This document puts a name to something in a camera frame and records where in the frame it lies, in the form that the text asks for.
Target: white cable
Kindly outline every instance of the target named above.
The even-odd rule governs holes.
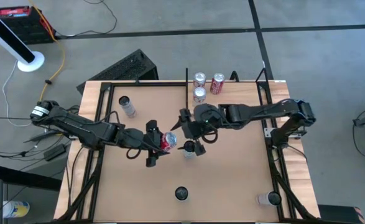
[[[32,123],[30,122],[29,124],[14,124],[10,119],[9,119],[9,104],[8,104],[8,99],[7,99],[7,94],[6,91],[4,90],[5,87],[8,84],[8,81],[11,79],[11,77],[13,76],[14,72],[15,72],[15,68],[16,68],[16,64],[18,63],[18,60],[15,61],[15,65],[14,68],[12,69],[11,74],[9,75],[9,77],[7,78],[6,82],[3,84],[2,86],[2,93],[4,94],[4,97],[6,99],[6,104],[7,104],[7,120],[8,122],[10,122],[13,126],[15,127],[28,127],[29,125],[31,125]]]

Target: can held by gripper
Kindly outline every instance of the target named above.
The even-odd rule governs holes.
[[[119,104],[129,118],[133,118],[136,116],[137,111],[135,110],[135,107],[132,105],[131,100],[128,96],[120,97]]]

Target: wooden table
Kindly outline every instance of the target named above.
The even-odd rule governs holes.
[[[80,106],[80,116],[95,118],[96,105],[101,82],[87,82]],[[272,101],[289,98],[287,84],[283,81],[269,81]],[[161,131],[170,129],[176,122],[178,111],[185,106],[185,87],[121,87],[115,90],[112,110],[119,111],[120,120],[127,127],[144,130],[145,123],[156,119]],[[192,92],[192,83],[188,92]],[[137,108],[138,118],[128,119],[117,104],[121,95],[128,95]],[[149,100],[140,102],[145,96],[153,95]],[[188,105],[192,108],[192,94],[188,94]],[[101,117],[104,116],[107,93],[104,97]],[[226,82],[220,95],[208,92],[205,103],[244,103],[259,105],[256,84],[252,81]],[[287,118],[277,119],[280,127]],[[178,147],[186,141],[182,131],[174,132],[178,136]],[[244,144],[231,142],[231,136],[246,141]],[[300,140],[289,144],[303,151]],[[127,160],[125,149],[106,146],[96,203],[96,222],[205,222],[231,221],[256,222],[279,221],[276,209],[263,207],[255,203],[255,196],[272,190],[272,182],[264,144],[264,134],[260,121],[249,123],[240,131],[222,129],[215,144],[205,144],[207,153],[189,162],[184,161],[182,152],[173,150],[170,155],[161,157],[156,167],[146,168],[146,153],[135,160]],[[80,143],[72,143],[68,157],[68,168],[72,169]],[[290,186],[294,194],[314,216],[319,217],[315,194],[308,166],[302,155],[290,149],[284,149],[285,163]],[[84,149],[75,164],[72,200],[81,190],[88,150]],[[178,202],[167,192],[185,185],[190,190],[189,201]],[[285,217],[289,217],[287,200],[282,193]],[[85,200],[83,218],[88,216],[91,191]],[[67,176],[63,177],[54,218],[66,211],[68,205]]]

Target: gray floor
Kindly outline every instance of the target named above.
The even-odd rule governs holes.
[[[81,0],[34,2],[63,34],[89,29],[106,31],[113,24],[113,18],[101,4],[90,5]],[[118,17],[113,32],[254,27],[246,0],[106,2]],[[0,0],[0,7],[25,4],[25,0]],[[255,4],[261,27],[365,24],[364,0],[261,0]],[[274,78],[287,80],[291,96],[309,101],[318,119],[303,139],[318,203],[357,206],[365,216],[365,158],[355,151],[351,133],[352,119],[365,110],[365,29],[263,35]],[[241,78],[253,79],[262,67],[255,33],[79,39],[63,40],[62,44],[67,49],[67,63],[45,98],[56,100],[64,107],[80,102],[81,96],[75,90],[77,84],[136,49],[142,49],[154,61],[160,79],[182,79],[185,67],[192,72],[210,74],[229,74],[236,70]],[[43,52],[46,63],[33,73],[15,72],[7,88],[11,116],[15,117],[28,117],[38,100],[43,80],[56,71],[61,61],[55,44],[30,47]],[[1,87],[14,61],[0,47],[0,116],[6,115]],[[32,144],[22,142],[41,131],[33,126],[15,128],[0,120],[0,151],[26,150]],[[357,129],[356,134],[358,145],[365,153],[365,128]],[[54,140],[40,144],[39,149]],[[32,167],[38,167],[35,169],[38,173],[46,171],[43,174],[50,175],[60,170],[64,158]],[[13,169],[29,163],[0,159],[0,165]],[[29,196],[26,193],[29,191],[39,197]],[[32,210],[25,219],[10,222],[50,220],[56,194],[30,189],[26,192],[19,198],[41,209]],[[47,203],[46,208],[40,201]]]

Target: concrete floor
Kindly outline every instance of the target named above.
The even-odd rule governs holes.
[[[81,0],[34,2],[51,25],[63,34],[89,29],[106,31],[113,25],[113,18],[101,4],[90,5]],[[113,32],[254,27],[247,0],[106,2],[118,18]],[[0,0],[0,7],[26,4],[26,0]],[[261,27],[365,24],[364,0],[261,0],[255,1],[255,5]],[[310,102],[318,119],[303,138],[318,203],[357,206],[365,217],[365,158],[355,151],[351,134],[352,119],[365,110],[365,29],[270,32],[263,36],[274,78],[287,80],[291,96]],[[56,100],[64,107],[79,104],[81,96],[75,90],[77,84],[136,49],[142,49],[157,65],[160,79],[183,79],[185,67],[205,73],[230,74],[236,70],[241,79],[253,79],[262,67],[255,33],[61,42],[67,49],[67,63],[54,86],[46,92],[45,99]],[[46,63],[33,73],[16,70],[7,88],[11,116],[15,117],[28,117],[39,98],[43,80],[51,76],[61,62],[55,44],[31,45],[30,48],[41,51]],[[14,61],[0,47],[0,116],[6,115],[1,87]],[[15,128],[6,120],[0,120],[0,151],[26,150],[32,144],[22,142],[41,131],[33,126]],[[365,128],[356,133],[358,145],[365,153]],[[49,139],[39,148],[54,140]],[[35,171],[45,170],[45,175],[56,173],[64,166],[64,159],[65,156],[49,164],[38,163]],[[29,162],[0,159],[0,165],[13,169],[27,164]],[[19,199],[33,202],[41,209],[10,223],[50,220],[56,194],[31,191],[40,197],[24,194]]]

